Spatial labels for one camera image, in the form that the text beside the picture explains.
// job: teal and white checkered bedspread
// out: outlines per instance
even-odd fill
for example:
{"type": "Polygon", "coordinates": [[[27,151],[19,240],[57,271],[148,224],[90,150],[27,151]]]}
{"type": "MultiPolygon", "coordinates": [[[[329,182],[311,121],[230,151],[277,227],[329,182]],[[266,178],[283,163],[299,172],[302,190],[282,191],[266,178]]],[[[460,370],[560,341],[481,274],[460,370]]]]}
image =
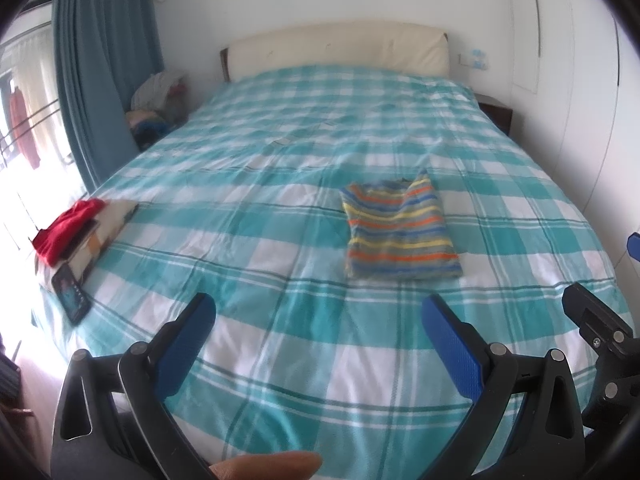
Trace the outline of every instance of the teal and white checkered bedspread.
{"type": "MultiPolygon", "coordinates": [[[[150,339],[196,292],[212,295],[216,325],[170,402],[210,460],[309,449],[324,456],[321,477],[417,478],[469,407],[420,326],[434,292],[487,341],[562,349],[583,404],[594,353],[562,291],[580,281],[630,322],[583,216],[448,80],[338,67],[249,78],[98,195],[142,204],[89,278],[82,323],[69,327],[51,298],[38,320],[67,355],[112,354],[150,339]],[[338,189],[420,170],[463,277],[347,279],[338,189]]],[[[496,441],[484,465],[498,452],[496,441]]]]}

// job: wooden floor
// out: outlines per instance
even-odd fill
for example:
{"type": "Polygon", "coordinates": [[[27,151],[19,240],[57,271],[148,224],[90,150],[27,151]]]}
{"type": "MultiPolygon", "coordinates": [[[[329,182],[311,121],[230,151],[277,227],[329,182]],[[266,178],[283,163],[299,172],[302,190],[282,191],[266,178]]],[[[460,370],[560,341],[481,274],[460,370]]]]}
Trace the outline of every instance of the wooden floor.
{"type": "Polygon", "coordinates": [[[22,376],[23,406],[34,413],[25,419],[30,440],[28,446],[40,468],[48,473],[53,420],[66,363],[53,343],[33,326],[24,329],[15,363],[20,367],[22,376]]]}

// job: folded striped sweater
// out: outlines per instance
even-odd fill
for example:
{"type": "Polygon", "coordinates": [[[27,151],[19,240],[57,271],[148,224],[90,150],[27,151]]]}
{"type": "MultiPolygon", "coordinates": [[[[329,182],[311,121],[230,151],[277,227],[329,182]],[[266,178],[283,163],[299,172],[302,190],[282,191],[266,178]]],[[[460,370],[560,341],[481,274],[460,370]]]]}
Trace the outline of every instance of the folded striped sweater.
{"type": "Polygon", "coordinates": [[[414,181],[351,184],[340,195],[351,228],[349,276],[411,280],[462,274],[427,173],[414,181]]]}

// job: finger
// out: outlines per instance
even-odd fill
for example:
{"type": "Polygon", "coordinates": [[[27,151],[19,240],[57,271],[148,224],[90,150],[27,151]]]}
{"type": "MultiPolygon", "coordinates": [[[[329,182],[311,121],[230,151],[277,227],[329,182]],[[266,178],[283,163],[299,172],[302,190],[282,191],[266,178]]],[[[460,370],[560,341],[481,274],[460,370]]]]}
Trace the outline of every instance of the finger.
{"type": "Polygon", "coordinates": [[[318,453],[286,451],[236,456],[210,469],[220,480],[308,480],[321,465],[318,453]]]}

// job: nightstand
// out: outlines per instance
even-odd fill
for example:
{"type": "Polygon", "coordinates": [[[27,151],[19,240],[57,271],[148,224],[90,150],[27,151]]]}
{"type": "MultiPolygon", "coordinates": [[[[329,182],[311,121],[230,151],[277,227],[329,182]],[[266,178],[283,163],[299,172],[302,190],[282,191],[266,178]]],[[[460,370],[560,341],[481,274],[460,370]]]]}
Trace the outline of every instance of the nightstand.
{"type": "Polygon", "coordinates": [[[513,109],[488,95],[475,94],[475,96],[480,105],[480,109],[498,126],[500,131],[509,136],[513,109]]]}

